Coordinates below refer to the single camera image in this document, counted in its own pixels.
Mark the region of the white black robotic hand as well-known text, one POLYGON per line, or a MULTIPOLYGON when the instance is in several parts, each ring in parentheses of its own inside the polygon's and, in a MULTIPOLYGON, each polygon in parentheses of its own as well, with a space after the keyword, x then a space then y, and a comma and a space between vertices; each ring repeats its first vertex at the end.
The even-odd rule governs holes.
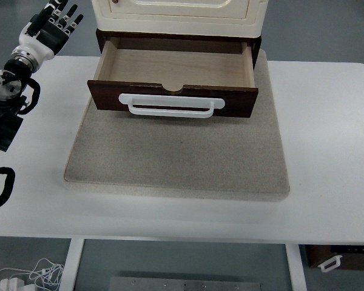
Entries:
POLYGON ((69 36, 74 32, 84 15, 79 14, 66 28, 78 6, 72 5, 69 11, 59 19, 57 25, 48 22, 56 9, 64 9, 68 0, 50 0, 38 14, 21 30, 18 45, 18 57, 29 61, 46 61, 64 47, 69 36))

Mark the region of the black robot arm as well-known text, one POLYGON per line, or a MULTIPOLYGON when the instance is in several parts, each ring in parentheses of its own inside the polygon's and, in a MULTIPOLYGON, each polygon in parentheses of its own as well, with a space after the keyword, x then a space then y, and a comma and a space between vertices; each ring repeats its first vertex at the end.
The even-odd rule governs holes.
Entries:
POLYGON ((5 152, 14 140, 23 116, 37 105, 41 87, 32 78, 43 62, 53 59, 65 46, 83 20, 67 1, 49 1, 35 14, 19 35, 19 44, 0 70, 0 150, 5 152))

